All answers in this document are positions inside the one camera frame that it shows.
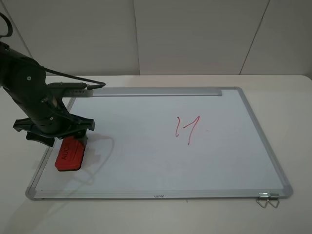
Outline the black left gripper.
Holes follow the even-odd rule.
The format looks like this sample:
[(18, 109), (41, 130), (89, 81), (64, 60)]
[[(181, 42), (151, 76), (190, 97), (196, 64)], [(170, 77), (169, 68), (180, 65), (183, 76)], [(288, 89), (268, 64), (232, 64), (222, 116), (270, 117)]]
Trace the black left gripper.
[(93, 119), (73, 115), (62, 104), (54, 107), (48, 103), (22, 105), (19, 107), (27, 118), (15, 121), (13, 128), (20, 132), (26, 131), (26, 139), (53, 146), (55, 138), (63, 139), (73, 136), (81, 144), (87, 143), (87, 130), (95, 129)]

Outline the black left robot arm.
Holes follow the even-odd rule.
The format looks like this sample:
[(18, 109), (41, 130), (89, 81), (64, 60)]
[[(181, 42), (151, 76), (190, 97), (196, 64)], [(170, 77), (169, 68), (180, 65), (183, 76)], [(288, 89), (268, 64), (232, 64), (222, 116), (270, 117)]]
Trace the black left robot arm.
[(69, 113), (62, 99), (82, 93), (83, 82), (46, 84), (46, 73), (33, 59), (0, 44), (0, 84), (27, 118), (17, 119), (13, 128), (26, 131), (26, 139), (52, 147), (55, 138), (73, 137), (87, 143), (87, 130), (94, 130), (93, 119)]

